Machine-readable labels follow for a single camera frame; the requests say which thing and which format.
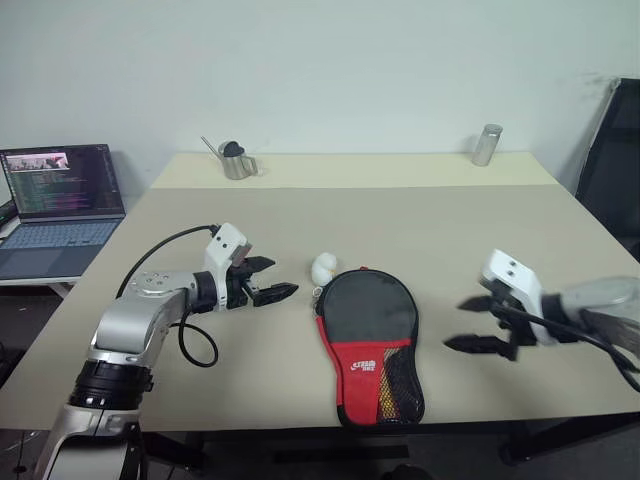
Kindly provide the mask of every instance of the mesh pocket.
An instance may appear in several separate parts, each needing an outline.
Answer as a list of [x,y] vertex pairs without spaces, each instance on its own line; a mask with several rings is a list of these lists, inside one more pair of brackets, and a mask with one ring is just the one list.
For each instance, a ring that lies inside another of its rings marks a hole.
[[378,423],[417,423],[424,408],[415,378],[411,347],[389,348],[384,353],[378,396]]

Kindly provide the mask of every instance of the laptop keyboard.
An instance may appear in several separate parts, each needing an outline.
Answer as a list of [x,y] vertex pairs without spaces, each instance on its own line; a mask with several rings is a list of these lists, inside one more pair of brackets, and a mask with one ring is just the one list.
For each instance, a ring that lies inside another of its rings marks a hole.
[[2,244],[7,248],[87,247],[104,245],[117,222],[21,225]]

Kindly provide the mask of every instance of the black chair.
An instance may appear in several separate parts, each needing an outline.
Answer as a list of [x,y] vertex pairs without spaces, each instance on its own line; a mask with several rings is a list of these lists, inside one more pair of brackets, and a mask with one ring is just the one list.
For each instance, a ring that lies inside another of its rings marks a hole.
[[576,198],[640,262],[640,80],[620,80]]

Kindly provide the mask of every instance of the metal cylinder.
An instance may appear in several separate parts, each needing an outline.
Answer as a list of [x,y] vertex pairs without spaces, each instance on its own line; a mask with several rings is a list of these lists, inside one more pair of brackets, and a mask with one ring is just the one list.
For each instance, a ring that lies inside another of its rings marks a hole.
[[476,150],[471,158],[474,165],[486,167],[489,164],[498,145],[498,140],[500,140],[501,133],[502,127],[500,125],[489,123],[484,126],[478,145],[476,145]]

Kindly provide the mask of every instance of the printed logo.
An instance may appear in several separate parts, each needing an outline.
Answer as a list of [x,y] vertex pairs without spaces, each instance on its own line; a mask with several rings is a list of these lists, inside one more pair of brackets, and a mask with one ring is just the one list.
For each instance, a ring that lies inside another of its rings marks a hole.
[[362,370],[363,372],[373,372],[376,369],[375,360],[364,360],[362,362],[353,362],[351,371]]

